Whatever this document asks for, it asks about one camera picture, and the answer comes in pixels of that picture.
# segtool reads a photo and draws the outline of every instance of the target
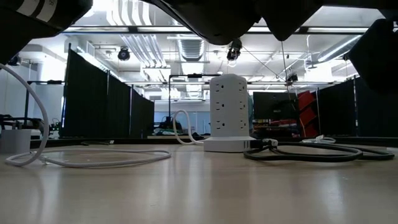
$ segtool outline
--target black curtain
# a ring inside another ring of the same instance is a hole
[[[152,134],[151,127],[154,123],[154,111],[154,102],[145,99],[132,89],[130,137],[146,138]]]
[[[109,76],[108,137],[127,138],[130,133],[131,87]]]
[[[61,137],[106,137],[107,88],[108,74],[69,50]]]
[[[320,90],[320,132],[329,136],[356,136],[354,81]]]
[[[356,79],[355,90],[359,136],[398,137],[398,94],[378,94],[362,78]]]

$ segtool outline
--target table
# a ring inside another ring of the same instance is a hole
[[[257,162],[201,146],[172,158],[106,169],[0,163],[0,223],[397,223],[398,161]],[[283,147],[284,150],[298,150]],[[131,154],[52,154],[114,161]]]

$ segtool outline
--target computer screen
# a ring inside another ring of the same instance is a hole
[[[253,101],[254,119],[281,120],[298,118],[298,102],[295,93],[254,92]]]

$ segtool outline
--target white power strip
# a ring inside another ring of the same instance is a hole
[[[208,152],[243,152],[250,148],[246,79],[227,74],[210,81],[211,137]]]

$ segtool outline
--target ceiling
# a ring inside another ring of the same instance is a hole
[[[94,0],[93,10],[86,17],[82,17],[75,25],[77,26],[110,26],[106,19],[106,10],[112,0]],[[172,18],[157,7],[150,5],[149,17],[153,25],[163,26],[172,25]],[[304,25],[306,26],[345,26],[345,27],[369,27],[376,19],[383,18],[378,10],[374,9],[357,9],[342,7],[322,7],[316,12]],[[261,20],[255,26],[266,26]],[[173,72],[183,73],[181,69],[180,54],[178,52],[177,41],[169,40],[167,37],[173,35],[158,34],[156,35],[157,43],[162,51],[165,61],[172,66]],[[59,35],[52,39],[33,40],[32,43],[41,44],[44,47],[66,57],[63,45],[68,38],[66,35]],[[117,54],[121,46],[125,43],[119,35],[114,34],[92,34],[79,35],[78,38],[91,42],[96,47],[96,54],[100,54],[106,58],[109,63],[118,71],[119,75],[125,81],[144,81],[141,71],[142,64],[131,54],[128,61],[122,62],[118,60]],[[241,41],[245,49],[242,49],[241,55],[237,60],[235,67],[228,66],[226,59],[227,45],[213,45],[205,43],[205,59],[202,62],[203,73],[235,73],[252,78],[252,81],[269,81],[275,80],[274,73],[280,74],[284,71],[285,66],[292,63],[292,72],[297,72],[299,81],[304,80],[305,69],[304,60],[297,59],[307,52],[317,54],[322,52],[342,39],[345,35],[292,35],[283,42],[285,57],[282,55],[282,43],[273,35],[256,35],[246,34],[241,37]],[[345,69],[345,61],[332,60],[330,62],[333,78],[339,80],[355,73],[352,66]]]

